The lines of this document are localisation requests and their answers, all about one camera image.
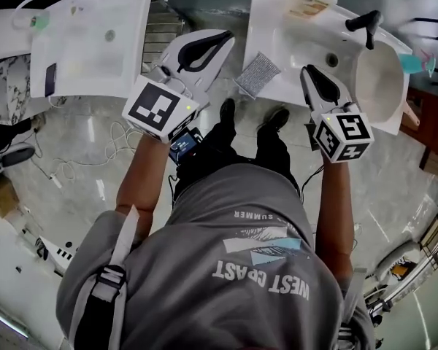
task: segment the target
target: gray t-shirt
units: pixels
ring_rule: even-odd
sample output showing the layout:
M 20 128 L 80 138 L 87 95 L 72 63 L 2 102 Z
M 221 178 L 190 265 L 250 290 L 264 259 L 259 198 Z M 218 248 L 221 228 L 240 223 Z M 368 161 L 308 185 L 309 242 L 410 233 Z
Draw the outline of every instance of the gray t-shirt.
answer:
M 110 260 L 125 216 L 104 212 L 61 282 L 66 335 L 78 292 Z M 222 168 L 179 197 L 166 226 L 126 260 L 121 349 L 332 349 L 347 282 L 315 254 L 292 184 L 251 164 Z M 349 323 L 374 349 L 363 299 Z

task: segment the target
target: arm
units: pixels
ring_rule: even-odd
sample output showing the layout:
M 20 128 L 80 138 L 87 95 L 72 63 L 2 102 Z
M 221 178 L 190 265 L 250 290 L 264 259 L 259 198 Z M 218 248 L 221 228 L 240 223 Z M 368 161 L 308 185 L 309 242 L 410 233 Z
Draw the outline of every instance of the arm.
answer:
M 336 280 L 352 276 L 353 218 L 347 163 L 330 163 L 323 156 L 324 172 L 320 215 L 316 231 L 316 254 Z
M 128 214 L 131 205 L 135 205 L 139 212 L 137 233 L 141 239 L 149 235 L 153 224 L 153 213 L 161 194 L 169 149 L 170 144 L 143 135 L 118 190 L 115 210 Z

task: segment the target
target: sponge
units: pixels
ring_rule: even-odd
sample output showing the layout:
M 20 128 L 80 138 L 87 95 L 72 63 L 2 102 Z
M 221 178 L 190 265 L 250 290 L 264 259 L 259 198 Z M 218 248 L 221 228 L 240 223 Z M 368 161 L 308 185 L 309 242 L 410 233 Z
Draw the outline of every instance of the sponge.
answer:
M 279 73 L 279 68 L 263 53 L 258 52 L 255 59 L 251 61 L 250 65 L 245 68 L 238 78 L 234 79 L 234 82 L 246 94 L 255 99 L 263 87 Z

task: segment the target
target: leg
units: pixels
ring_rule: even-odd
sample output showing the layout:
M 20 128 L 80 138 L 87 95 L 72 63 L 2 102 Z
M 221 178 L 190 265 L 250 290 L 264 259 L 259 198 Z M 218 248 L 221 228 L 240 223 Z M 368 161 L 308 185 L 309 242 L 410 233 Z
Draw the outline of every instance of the leg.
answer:
M 220 122 L 206 135 L 196 154 L 177 168 L 179 182 L 175 186 L 174 201 L 194 182 L 237 163 L 239 157 L 231 147 L 236 134 L 234 113 L 234 100 L 228 98 L 220 108 Z
M 289 112 L 282 107 L 273 109 L 257 134 L 258 151 L 255 164 L 285 176 L 294 187 L 297 182 L 291 174 L 291 156 L 279 138 L 279 129 L 287 123 Z
M 232 141 L 237 133 L 235 132 L 235 124 L 223 122 L 217 123 L 212 130 L 206 135 L 202 144 L 209 145 L 220 152 L 230 152 Z

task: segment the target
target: faucet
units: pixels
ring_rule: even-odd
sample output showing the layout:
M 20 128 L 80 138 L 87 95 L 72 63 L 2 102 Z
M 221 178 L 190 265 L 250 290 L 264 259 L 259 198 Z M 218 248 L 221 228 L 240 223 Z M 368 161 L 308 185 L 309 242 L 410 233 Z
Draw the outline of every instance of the faucet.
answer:
M 352 20 L 345 21 L 345 27 L 349 31 L 356 31 L 360 28 L 366 28 L 366 44 L 369 50 L 374 48 L 373 36 L 377 31 L 378 26 L 383 21 L 383 15 L 379 10 L 373 10 L 370 13 L 366 13 L 365 15 L 361 15 L 360 17 L 353 18 Z

